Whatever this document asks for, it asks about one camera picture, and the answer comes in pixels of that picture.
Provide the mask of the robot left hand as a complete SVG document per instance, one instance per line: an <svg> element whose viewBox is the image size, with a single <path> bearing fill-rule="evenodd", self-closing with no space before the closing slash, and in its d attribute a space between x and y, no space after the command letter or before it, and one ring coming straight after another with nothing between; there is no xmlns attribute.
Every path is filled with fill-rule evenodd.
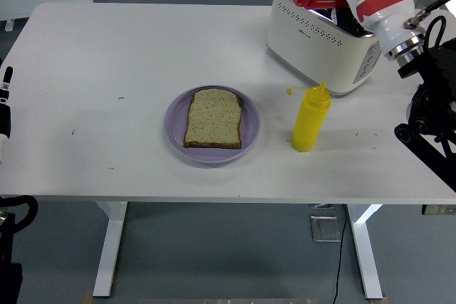
<svg viewBox="0 0 456 304"><path fill-rule="evenodd" d="M9 87L14 69L8 66L1 82L1 149L11 135L11 108L8 105Z"/></svg>

